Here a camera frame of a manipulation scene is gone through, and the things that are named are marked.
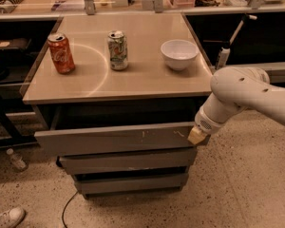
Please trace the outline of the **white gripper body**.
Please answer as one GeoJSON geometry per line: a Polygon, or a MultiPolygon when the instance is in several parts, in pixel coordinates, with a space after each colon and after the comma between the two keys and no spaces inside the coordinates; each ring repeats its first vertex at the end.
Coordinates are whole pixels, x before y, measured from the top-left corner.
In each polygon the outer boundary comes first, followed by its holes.
{"type": "Polygon", "coordinates": [[[224,110],[211,110],[202,106],[195,116],[196,126],[207,135],[217,133],[227,122],[224,110]]]}

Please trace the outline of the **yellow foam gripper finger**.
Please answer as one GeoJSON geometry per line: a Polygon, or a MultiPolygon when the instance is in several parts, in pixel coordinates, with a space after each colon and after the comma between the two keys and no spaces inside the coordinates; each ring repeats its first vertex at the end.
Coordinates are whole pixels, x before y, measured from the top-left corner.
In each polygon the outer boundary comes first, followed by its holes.
{"type": "Polygon", "coordinates": [[[207,134],[202,131],[198,126],[194,125],[190,130],[187,140],[193,145],[202,143],[207,137],[207,134]]]}

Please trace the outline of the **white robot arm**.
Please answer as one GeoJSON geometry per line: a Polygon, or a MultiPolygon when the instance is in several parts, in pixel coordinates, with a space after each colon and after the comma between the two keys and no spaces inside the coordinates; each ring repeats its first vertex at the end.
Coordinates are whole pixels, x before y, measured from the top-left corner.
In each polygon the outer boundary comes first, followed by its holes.
{"type": "Polygon", "coordinates": [[[285,126],[285,87],[270,84],[255,67],[223,67],[210,80],[211,94],[195,116],[188,141],[199,145],[233,116],[252,108],[285,126]]]}

